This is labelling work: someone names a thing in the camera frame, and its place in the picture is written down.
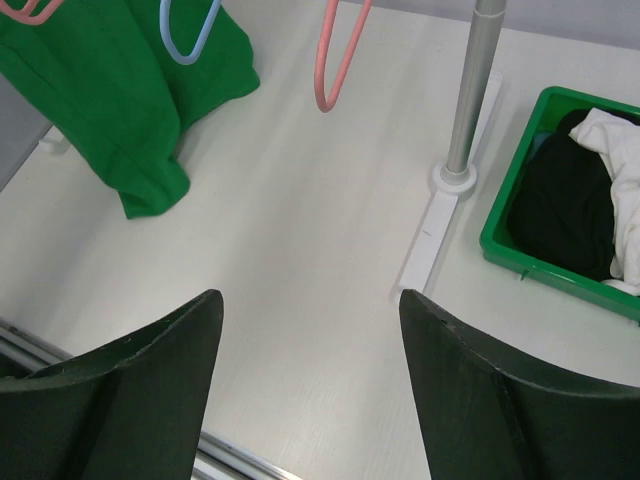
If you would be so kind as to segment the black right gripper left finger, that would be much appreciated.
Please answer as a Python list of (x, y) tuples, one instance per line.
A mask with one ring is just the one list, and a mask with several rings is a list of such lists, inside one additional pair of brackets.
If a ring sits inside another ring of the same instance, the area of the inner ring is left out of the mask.
[(45, 368), (3, 355), (2, 478), (190, 478), (223, 315), (222, 294), (206, 290)]

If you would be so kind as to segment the pink wire hanger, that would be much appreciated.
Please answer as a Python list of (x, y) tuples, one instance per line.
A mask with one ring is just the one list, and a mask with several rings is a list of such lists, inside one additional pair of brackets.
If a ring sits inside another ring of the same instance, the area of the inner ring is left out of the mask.
[(28, 0), (20, 8), (11, 7), (5, 0), (0, 0), (1, 13), (10, 19), (28, 26), (44, 24), (64, 3), (64, 0), (51, 0), (41, 10), (38, 9), (38, 0)]

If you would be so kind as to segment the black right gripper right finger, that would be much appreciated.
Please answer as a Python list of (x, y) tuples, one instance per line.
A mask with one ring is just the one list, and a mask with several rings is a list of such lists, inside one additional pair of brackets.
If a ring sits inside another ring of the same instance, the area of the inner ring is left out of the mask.
[(399, 317), (432, 478), (638, 478), (638, 388), (531, 356), (415, 290)]

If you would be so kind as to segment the green tank top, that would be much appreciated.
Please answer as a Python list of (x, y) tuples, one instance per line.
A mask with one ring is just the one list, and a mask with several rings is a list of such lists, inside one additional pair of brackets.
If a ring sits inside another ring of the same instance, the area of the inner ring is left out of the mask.
[(174, 61), (156, 1), (66, 1), (42, 25), (1, 19), (2, 75), (114, 189), (128, 218), (157, 216), (188, 192), (180, 137), (259, 87), (245, 31), (220, 11), (200, 58)]

